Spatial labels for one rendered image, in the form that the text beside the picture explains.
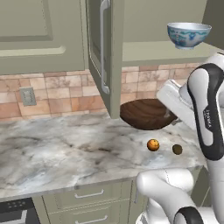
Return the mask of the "black oven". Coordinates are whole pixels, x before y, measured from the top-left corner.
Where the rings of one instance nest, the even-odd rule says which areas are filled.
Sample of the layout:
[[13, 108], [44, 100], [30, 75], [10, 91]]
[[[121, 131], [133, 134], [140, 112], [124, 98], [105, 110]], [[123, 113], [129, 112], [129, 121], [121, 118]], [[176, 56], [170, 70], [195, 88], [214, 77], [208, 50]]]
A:
[[40, 224], [32, 198], [0, 202], [0, 224]]

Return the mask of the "green open cupboard door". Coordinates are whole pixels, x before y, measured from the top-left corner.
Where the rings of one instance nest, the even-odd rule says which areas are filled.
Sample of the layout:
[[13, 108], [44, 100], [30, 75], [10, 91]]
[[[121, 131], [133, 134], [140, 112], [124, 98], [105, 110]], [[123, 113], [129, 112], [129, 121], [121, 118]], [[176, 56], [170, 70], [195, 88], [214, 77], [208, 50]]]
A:
[[86, 0], [88, 67], [112, 119], [120, 116], [124, 0]]

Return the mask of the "kiwi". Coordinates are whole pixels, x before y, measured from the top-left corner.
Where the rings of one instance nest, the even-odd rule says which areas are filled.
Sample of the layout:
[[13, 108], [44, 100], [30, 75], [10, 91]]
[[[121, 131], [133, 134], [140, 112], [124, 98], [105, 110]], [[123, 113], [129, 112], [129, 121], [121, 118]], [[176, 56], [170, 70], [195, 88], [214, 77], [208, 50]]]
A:
[[176, 154], [176, 155], [180, 155], [180, 154], [183, 152], [183, 148], [182, 148], [182, 146], [179, 145], [179, 144], [174, 144], [174, 145], [172, 146], [172, 151], [173, 151], [174, 154]]

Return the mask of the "blue and white patterned bowl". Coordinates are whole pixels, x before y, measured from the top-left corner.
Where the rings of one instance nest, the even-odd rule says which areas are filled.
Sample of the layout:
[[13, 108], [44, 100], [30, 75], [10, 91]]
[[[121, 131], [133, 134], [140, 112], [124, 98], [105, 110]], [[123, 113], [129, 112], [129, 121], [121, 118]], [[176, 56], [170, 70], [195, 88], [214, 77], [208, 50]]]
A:
[[175, 22], [167, 25], [167, 32], [171, 42], [178, 49], [190, 50], [202, 43], [212, 26], [208, 24]]

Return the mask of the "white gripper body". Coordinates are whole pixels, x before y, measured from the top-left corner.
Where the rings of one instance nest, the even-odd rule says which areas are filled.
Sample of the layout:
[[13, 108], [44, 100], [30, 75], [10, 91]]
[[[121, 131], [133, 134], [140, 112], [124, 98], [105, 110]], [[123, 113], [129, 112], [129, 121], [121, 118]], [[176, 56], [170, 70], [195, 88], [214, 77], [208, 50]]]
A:
[[157, 91], [157, 98], [182, 122], [196, 130], [193, 103], [186, 84], [180, 86], [175, 80], [167, 80]]

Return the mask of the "brown wooden bowl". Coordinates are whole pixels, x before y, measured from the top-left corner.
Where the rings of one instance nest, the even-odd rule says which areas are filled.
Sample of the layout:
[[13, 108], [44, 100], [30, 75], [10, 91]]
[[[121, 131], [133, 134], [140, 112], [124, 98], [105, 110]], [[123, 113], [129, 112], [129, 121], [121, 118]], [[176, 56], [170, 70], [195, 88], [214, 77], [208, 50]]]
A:
[[120, 107], [120, 117], [138, 130], [160, 130], [177, 119], [158, 99], [125, 102]]

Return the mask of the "grey wall socket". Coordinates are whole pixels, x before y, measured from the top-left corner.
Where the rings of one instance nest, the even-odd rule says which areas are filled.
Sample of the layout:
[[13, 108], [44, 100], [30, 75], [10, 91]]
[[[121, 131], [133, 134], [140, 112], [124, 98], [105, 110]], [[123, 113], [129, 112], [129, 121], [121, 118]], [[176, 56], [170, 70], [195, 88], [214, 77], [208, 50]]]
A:
[[21, 87], [19, 93], [24, 106], [35, 106], [37, 104], [33, 87]]

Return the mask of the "green open cupboard with shelf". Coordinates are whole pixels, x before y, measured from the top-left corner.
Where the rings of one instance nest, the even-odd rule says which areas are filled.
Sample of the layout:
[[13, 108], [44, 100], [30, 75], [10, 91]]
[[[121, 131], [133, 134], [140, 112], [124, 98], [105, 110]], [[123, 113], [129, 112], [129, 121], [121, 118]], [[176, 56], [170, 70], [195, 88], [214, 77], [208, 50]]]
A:
[[[125, 66], [196, 63], [224, 53], [224, 0], [124, 0], [122, 63]], [[211, 25], [205, 41], [179, 50], [167, 25], [194, 22]]]

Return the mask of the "green closed cupboard door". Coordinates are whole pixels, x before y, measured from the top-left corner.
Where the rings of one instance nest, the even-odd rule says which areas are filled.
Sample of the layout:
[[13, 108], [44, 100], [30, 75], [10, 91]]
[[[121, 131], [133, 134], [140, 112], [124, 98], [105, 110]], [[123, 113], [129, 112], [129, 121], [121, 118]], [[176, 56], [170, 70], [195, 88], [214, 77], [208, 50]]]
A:
[[83, 68], [80, 0], [0, 0], [0, 75]]

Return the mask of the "green drawer front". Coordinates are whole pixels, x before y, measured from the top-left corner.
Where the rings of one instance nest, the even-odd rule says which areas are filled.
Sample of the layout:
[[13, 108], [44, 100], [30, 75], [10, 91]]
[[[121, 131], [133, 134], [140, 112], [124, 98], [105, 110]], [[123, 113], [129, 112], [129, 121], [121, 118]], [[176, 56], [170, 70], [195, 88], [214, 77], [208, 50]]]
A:
[[[124, 200], [130, 197], [131, 181], [111, 182], [105, 185], [86, 185], [76, 190], [51, 193], [43, 196], [49, 213], [74, 207], [84, 207], [102, 202]], [[74, 194], [85, 195], [98, 193], [104, 189], [104, 194], [84, 199], [76, 199]]]
[[75, 224], [75, 221], [91, 221], [108, 218], [105, 221], [98, 221], [93, 224], [128, 224], [129, 215], [128, 199], [98, 204], [95, 206], [86, 206], [78, 209], [70, 209], [58, 213], [50, 213], [51, 224]]

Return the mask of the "green base cupboard door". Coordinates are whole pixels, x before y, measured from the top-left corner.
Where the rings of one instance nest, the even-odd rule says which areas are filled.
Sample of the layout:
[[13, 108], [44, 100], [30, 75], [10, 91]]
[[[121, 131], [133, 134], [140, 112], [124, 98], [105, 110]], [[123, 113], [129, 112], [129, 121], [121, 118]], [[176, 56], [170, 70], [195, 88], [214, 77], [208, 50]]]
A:
[[129, 203], [129, 223], [136, 224], [138, 216], [144, 211], [147, 206], [147, 198], [140, 192], [137, 192], [136, 181], [132, 180], [131, 196]]

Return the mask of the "orange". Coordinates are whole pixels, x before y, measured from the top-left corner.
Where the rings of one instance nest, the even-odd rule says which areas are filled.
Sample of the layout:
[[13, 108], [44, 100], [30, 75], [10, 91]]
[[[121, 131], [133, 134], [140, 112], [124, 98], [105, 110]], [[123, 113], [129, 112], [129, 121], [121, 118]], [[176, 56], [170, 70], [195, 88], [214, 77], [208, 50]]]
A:
[[157, 139], [150, 139], [147, 143], [147, 148], [150, 151], [157, 151], [159, 149], [159, 142]]

